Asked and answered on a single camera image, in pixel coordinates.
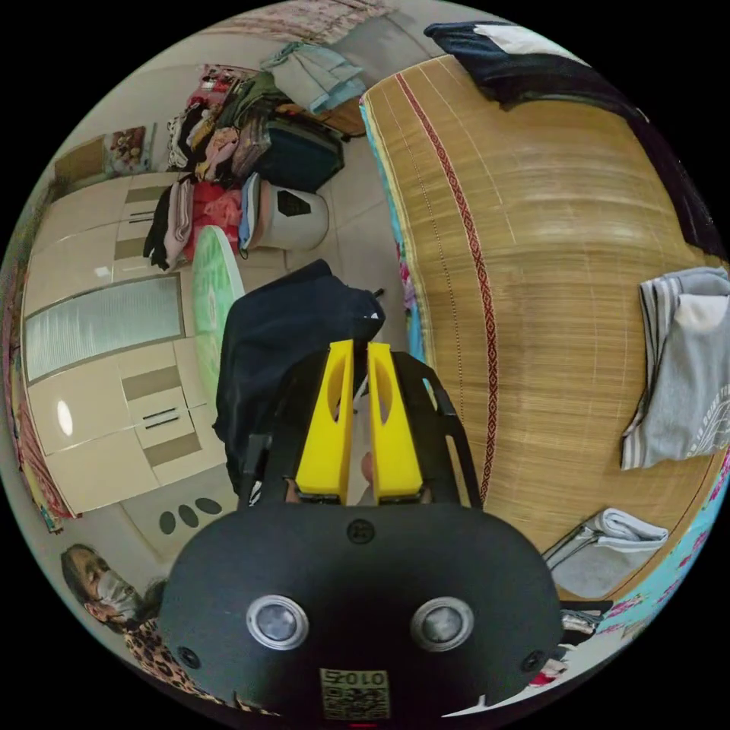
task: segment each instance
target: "gray folded towel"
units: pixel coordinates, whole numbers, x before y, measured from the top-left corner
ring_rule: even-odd
[[[640,286],[646,389],[624,431],[621,468],[730,445],[730,281],[692,268]]]
[[[580,598],[617,588],[667,541],[669,530],[605,509],[543,554],[555,583]]]

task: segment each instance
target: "frosted glass panel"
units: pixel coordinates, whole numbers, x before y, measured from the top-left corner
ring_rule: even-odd
[[[155,277],[82,294],[28,317],[28,379],[90,357],[182,335],[179,278]]]

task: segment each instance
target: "cabinet handle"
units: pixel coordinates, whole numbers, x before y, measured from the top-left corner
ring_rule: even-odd
[[[166,421],[158,421],[155,424],[150,424],[149,426],[145,426],[144,428],[146,430],[150,430],[151,428],[155,428],[157,426],[164,426],[165,424],[171,424],[173,421],[179,421],[180,416],[173,416],[172,418],[168,418]]]
[[[151,418],[159,418],[159,416],[164,416],[166,414],[174,414],[172,418],[165,418],[161,421],[155,421],[153,424],[149,424],[148,426],[145,426],[144,428],[149,430],[151,428],[155,428],[156,426],[163,426],[164,424],[171,424],[173,421],[179,421],[180,416],[177,414],[177,408],[165,408],[164,411],[158,411],[157,413],[150,413],[148,416],[142,416],[143,421],[149,421]]]

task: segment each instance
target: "camera lens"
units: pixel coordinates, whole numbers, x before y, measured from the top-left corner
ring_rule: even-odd
[[[411,619],[411,637],[427,652],[447,652],[466,641],[474,614],[458,598],[443,596],[424,603]]]
[[[304,610],[283,595],[257,598],[246,613],[246,624],[256,641],[280,651],[300,646],[309,632]]]

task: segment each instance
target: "leopard print shirt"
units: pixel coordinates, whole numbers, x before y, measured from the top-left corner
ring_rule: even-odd
[[[195,686],[192,679],[185,673],[185,670],[177,663],[172,652],[163,644],[162,636],[157,632],[157,620],[151,618],[145,621],[138,629],[125,633],[124,640],[127,648],[132,653],[140,668],[150,676],[173,687],[201,697],[203,700],[210,700],[217,705],[226,705],[223,700],[213,697],[212,694],[204,692],[200,687]],[[256,713],[257,715],[273,715],[265,709],[247,705],[243,700],[235,696],[236,707],[245,713]]]

